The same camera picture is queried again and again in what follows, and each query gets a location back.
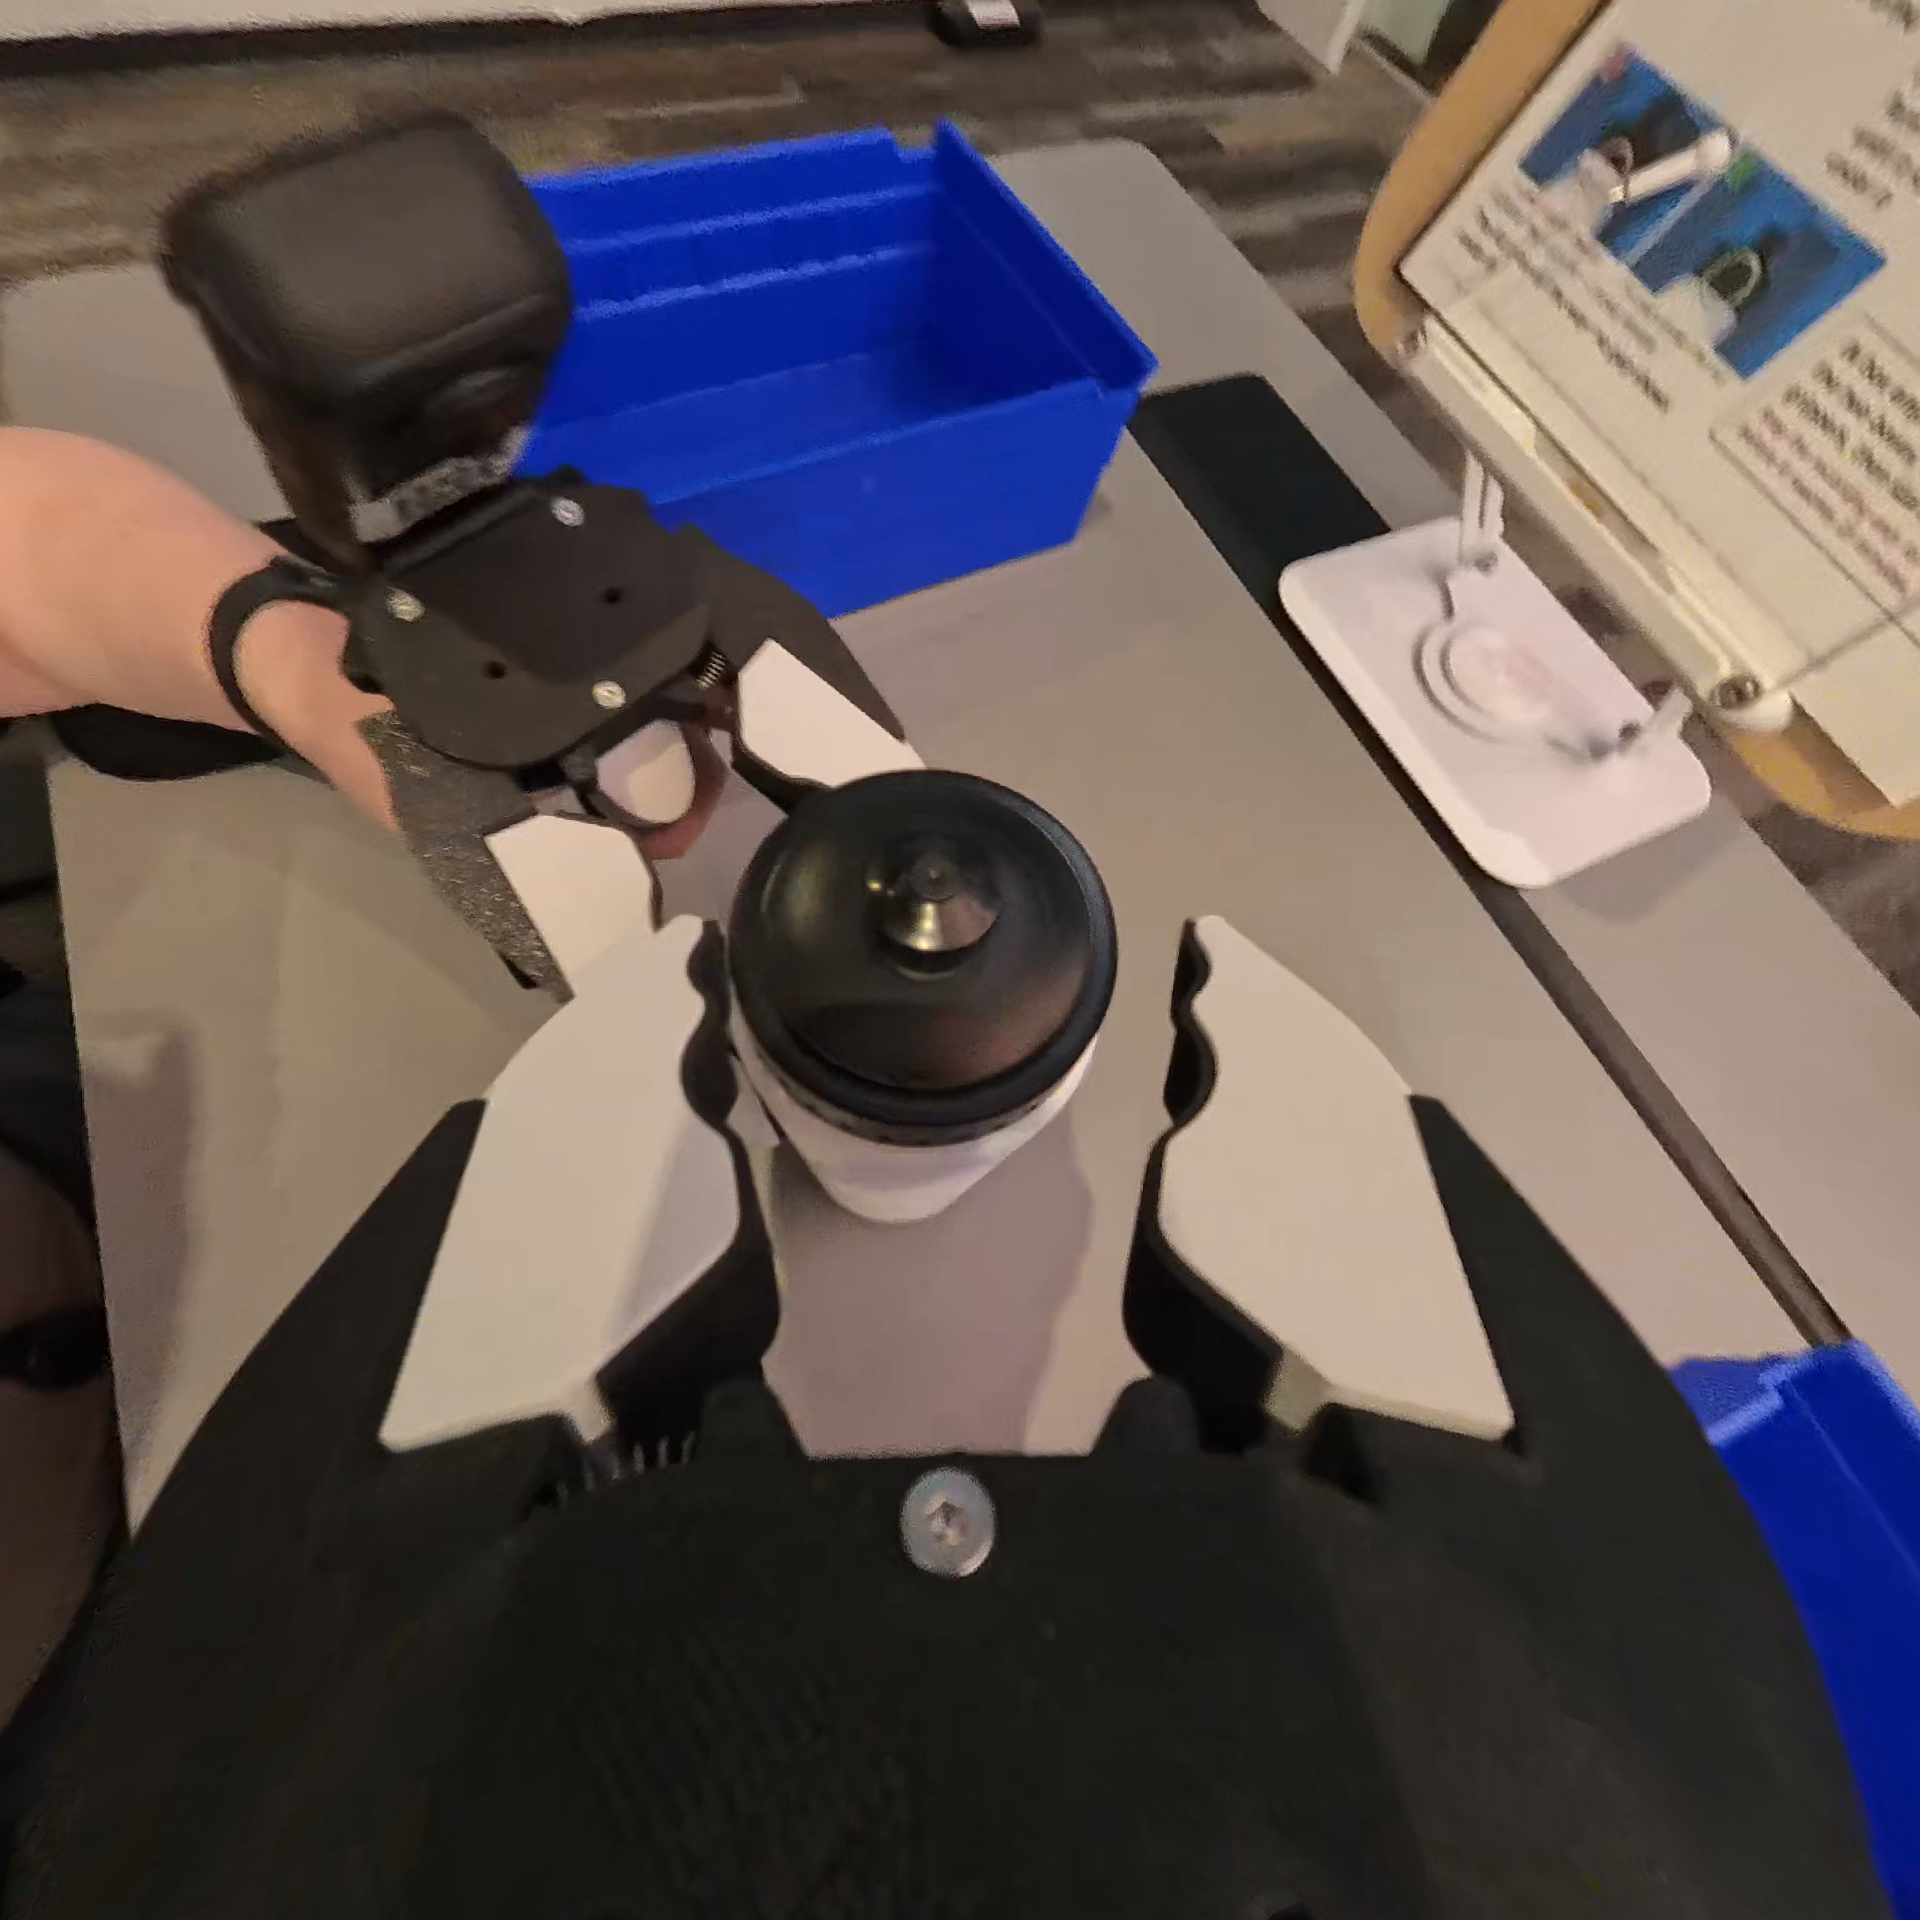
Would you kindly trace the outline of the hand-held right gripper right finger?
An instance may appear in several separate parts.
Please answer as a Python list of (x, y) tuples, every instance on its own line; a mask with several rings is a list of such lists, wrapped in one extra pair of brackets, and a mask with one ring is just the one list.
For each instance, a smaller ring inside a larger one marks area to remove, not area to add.
[(1125, 1333), (1186, 1391), (1203, 1447), (1330, 1412), (1506, 1441), (1516, 1410), (1398, 1069), (1221, 916), (1185, 925), (1168, 1017)]

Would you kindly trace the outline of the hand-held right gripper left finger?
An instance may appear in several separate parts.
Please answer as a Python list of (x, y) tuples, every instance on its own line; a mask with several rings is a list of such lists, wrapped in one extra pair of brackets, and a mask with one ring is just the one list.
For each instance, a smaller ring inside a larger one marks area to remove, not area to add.
[(692, 1458), (761, 1379), (778, 1262), (738, 1140), (725, 938), (602, 956), (486, 1092), (378, 1430), (394, 1453), (540, 1419), (592, 1455)]

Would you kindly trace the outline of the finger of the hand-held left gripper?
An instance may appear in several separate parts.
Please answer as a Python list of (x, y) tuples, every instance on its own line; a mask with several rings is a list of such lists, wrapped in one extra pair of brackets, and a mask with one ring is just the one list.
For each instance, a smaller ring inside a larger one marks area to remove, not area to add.
[(778, 639), (765, 639), (736, 671), (732, 771), (778, 809), (923, 769), (909, 742)]
[(485, 853), (540, 946), (555, 993), (661, 927), (661, 889), (636, 834), (590, 813), (523, 813), (485, 833)]

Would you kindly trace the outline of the black bottle lid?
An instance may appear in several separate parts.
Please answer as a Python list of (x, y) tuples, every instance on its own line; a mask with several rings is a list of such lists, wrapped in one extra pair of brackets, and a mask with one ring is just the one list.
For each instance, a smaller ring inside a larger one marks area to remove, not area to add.
[(878, 1145), (957, 1145), (1040, 1109), (1098, 1039), (1117, 961), (1078, 839), (1006, 785), (937, 771), (804, 797), (728, 922), (742, 1063)]

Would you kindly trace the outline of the blue plastic bin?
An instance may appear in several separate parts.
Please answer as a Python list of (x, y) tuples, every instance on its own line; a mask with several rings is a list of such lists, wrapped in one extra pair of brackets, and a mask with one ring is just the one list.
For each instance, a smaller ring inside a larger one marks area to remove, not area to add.
[(1890, 1906), (1918, 1915), (1918, 1415), (1862, 1342), (1670, 1367), (1798, 1610)]
[(948, 121), (530, 175), (572, 324), (518, 473), (830, 618), (1082, 530), (1160, 358)]

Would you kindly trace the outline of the white plastic bottle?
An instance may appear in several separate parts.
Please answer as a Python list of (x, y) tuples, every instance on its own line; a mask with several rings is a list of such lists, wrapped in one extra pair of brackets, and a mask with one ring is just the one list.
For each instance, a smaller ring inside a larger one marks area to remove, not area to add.
[(729, 1017), (728, 1037), (747, 1089), (804, 1171), (838, 1210), (881, 1225), (918, 1223), (946, 1212), (1037, 1140), (1065, 1113), (1098, 1054), (1098, 1039), (1090, 1039), (1045, 1098), (997, 1119), (985, 1133), (899, 1142), (860, 1133), (838, 1110), (811, 1109), (769, 1061), (742, 1015)]

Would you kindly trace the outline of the person's left forearm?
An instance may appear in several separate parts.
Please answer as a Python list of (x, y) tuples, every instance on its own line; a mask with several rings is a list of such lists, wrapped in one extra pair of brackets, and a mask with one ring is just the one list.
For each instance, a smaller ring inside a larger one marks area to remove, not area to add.
[(254, 523), (128, 451), (4, 426), (4, 723), (100, 703), (245, 731), (209, 623), (280, 557)]

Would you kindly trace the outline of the person's left hand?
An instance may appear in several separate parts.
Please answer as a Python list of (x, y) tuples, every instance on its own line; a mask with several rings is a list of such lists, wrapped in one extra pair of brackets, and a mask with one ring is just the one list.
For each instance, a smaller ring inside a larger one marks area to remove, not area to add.
[(392, 711), (347, 676), (350, 621), (336, 607), (275, 601), (246, 615), (218, 657), (229, 706), (312, 766), (376, 826), (396, 830), (389, 778), (368, 723)]

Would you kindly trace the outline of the black wrist band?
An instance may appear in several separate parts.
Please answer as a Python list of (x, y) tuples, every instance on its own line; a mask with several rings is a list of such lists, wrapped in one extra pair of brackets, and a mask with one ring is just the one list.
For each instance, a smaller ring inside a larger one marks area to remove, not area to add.
[(250, 621), (270, 607), (321, 607), (352, 612), (352, 585), (345, 575), (296, 555), (277, 555), (225, 589), (209, 618), (209, 665), (230, 711), (280, 756), (300, 751), (252, 703), (237, 671), (237, 646)]

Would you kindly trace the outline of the white stand base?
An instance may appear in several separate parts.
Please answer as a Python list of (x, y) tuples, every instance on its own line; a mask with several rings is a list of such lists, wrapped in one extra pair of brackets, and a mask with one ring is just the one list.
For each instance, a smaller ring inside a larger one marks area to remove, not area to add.
[(1710, 797), (1692, 690), (1651, 702), (1505, 537), (1467, 461), (1461, 503), (1297, 561), (1281, 606), (1488, 877), (1548, 889), (1690, 826)]

